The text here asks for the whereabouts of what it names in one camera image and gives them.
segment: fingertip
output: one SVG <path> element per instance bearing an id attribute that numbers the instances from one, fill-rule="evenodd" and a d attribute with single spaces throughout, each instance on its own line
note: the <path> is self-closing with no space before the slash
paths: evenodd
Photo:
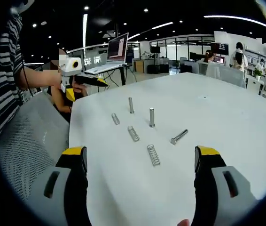
<path id="1" fill-rule="evenodd" d="M 181 221 L 179 224 L 177 224 L 177 226 L 189 226 L 189 220 L 185 219 Z"/>

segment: black ceiling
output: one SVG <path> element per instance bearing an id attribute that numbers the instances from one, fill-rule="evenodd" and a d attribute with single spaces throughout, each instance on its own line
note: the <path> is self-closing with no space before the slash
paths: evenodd
<path id="1" fill-rule="evenodd" d="M 89 6 L 89 10 L 85 11 L 84 6 Z M 132 36 L 167 22 L 174 24 L 150 30 L 131 41 L 142 41 L 145 38 L 154 40 L 183 34 L 213 34 L 213 31 L 221 31 L 220 28 L 223 27 L 223 31 L 228 33 L 263 38 L 263 42 L 266 42 L 266 28 L 261 25 L 236 19 L 203 17 L 242 16 L 266 24 L 266 19 L 254 0 L 235 0 L 230 3 L 224 0 L 36 0 L 22 13 L 21 47 L 26 62 L 47 62 L 48 57 L 53 59 L 57 56 L 58 47 L 64 47 L 65 50 L 82 47 L 84 13 L 88 13 L 87 46 L 108 42 L 103 36 L 107 31 L 115 31 L 116 24 L 121 34 L 129 32 L 129 36 Z M 41 26 L 40 23 L 43 21 L 47 24 Z"/>

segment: laptop screen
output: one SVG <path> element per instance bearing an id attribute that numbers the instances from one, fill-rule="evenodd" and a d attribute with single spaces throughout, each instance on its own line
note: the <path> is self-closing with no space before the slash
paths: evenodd
<path id="1" fill-rule="evenodd" d="M 128 34 L 112 39 L 108 45 L 107 61 L 123 61 L 127 50 Z"/>

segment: computer monitor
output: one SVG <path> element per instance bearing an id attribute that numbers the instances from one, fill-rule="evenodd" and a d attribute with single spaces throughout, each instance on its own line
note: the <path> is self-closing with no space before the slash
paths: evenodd
<path id="1" fill-rule="evenodd" d="M 213 53 L 221 54 L 221 55 L 229 55 L 229 45 L 224 43 L 212 43 L 211 50 Z"/>
<path id="2" fill-rule="evenodd" d="M 160 53 L 159 46 L 151 46 L 151 53 Z"/>
<path id="3" fill-rule="evenodd" d="M 223 64 L 225 62 L 225 57 L 222 57 L 222 56 L 215 56 L 214 59 L 215 59 L 215 62 L 219 64 Z"/>
<path id="4" fill-rule="evenodd" d="M 189 59 L 191 60 L 198 61 L 198 60 L 201 60 L 202 58 L 205 58 L 205 55 L 197 54 L 193 52 L 189 53 Z"/>
<path id="5" fill-rule="evenodd" d="M 128 34 L 120 35 L 112 39 L 108 44 L 107 62 L 121 61 L 125 62 L 127 51 Z"/>

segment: laptop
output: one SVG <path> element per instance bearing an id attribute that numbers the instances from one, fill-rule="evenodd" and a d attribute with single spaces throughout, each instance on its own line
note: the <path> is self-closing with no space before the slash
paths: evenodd
<path id="1" fill-rule="evenodd" d="M 97 75 L 126 65 L 125 56 L 127 52 L 128 35 L 129 33 L 126 33 L 109 41 L 107 63 L 105 65 L 86 70 L 84 73 Z"/>

